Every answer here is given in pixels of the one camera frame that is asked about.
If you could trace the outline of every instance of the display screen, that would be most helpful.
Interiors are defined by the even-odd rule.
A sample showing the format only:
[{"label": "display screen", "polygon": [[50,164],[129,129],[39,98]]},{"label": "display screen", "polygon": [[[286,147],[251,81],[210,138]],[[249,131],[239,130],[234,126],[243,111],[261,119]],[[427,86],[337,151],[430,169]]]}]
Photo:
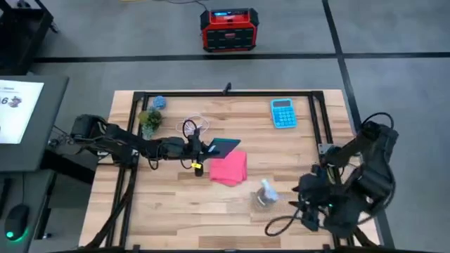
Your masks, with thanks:
[{"label": "display screen", "polygon": [[275,101],[274,107],[290,106],[290,101]]},{"label": "display screen", "polygon": [[228,15],[229,13],[223,12],[223,13],[214,13],[214,15]]}]

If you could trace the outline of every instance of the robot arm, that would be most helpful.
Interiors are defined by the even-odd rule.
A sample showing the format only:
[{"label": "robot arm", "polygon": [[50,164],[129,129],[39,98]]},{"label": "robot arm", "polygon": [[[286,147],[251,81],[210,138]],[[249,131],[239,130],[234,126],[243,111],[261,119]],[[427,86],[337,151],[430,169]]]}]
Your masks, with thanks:
[{"label": "robot arm", "polygon": [[[340,238],[348,238],[361,224],[386,208],[395,189],[394,176],[389,167],[392,149],[398,133],[392,127],[365,121],[356,137],[343,147],[329,148],[312,167],[313,174],[300,177],[298,201],[290,202],[302,212],[302,221],[308,229],[317,231],[319,212],[325,215],[323,227]],[[363,162],[343,183],[336,183],[334,168],[349,164],[352,156],[362,154]],[[360,214],[369,217],[359,221]]]},{"label": "robot arm", "polygon": [[[152,169],[158,168],[157,165],[152,166],[152,161],[195,160],[198,164],[202,164],[207,158],[216,155],[208,152],[207,145],[200,141],[199,129],[187,136],[187,143],[179,137],[147,141],[94,115],[77,117],[70,136],[76,144],[95,155],[98,151],[110,153],[114,163],[122,167],[133,166],[136,161],[134,150],[149,160]],[[202,174],[203,167],[195,168],[196,176]]]}]

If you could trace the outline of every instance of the concrete floor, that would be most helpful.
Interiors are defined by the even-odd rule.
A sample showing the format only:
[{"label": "concrete floor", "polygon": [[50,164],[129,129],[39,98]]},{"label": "concrete floor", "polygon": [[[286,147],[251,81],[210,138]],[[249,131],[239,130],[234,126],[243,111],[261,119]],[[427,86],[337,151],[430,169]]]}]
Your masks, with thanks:
[{"label": "concrete floor", "polygon": [[[43,0],[60,34],[49,33],[41,57],[154,56],[204,54],[197,4],[161,1]],[[250,53],[334,53],[320,0],[210,0],[208,8],[253,7],[259,12],[258,46]],[[344,53],[450,51],[447,0],[330,0]],[[346,60],[361,118],[386,111],[400,138],[391,166],[397,193],[387,209],[399,249],[450,252],[450,204],[446,182],[446,99],[450,58]],[[70,77],[57,125],[69,129],[82,113],[108,116],[118,89],[344,89],[336,59],[216,60],[128,63],[35,64],[37,74]],[[82,191],[80,199],[89,198]],[[61,207],[83,220],[86,204]],[[66,226],[48,240],[52,249],[77,244],[79,227]],[[45,242],[32,247],[40,252]]]}]

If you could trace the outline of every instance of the red box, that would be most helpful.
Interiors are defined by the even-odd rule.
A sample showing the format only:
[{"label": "red box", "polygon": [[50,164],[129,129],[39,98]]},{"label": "red box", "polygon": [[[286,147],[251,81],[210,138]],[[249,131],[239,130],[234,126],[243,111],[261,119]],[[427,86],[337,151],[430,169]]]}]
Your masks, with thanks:
[{"label": "red box", "polygon": [[204,11],[200,15],[207,52],[249,51],[256,46],[258,13],[253,8]]}]

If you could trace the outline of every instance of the pink towel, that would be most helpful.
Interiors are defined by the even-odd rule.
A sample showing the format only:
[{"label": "pink towel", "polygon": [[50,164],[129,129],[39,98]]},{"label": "pink towel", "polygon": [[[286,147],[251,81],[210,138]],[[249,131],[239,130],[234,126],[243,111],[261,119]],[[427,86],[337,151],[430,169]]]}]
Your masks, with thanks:
[{"label": "pink towel", "polygon": [[226,186],[247,180],[247,153],[235,150],[224,159],[211,159],[210,180]]}]

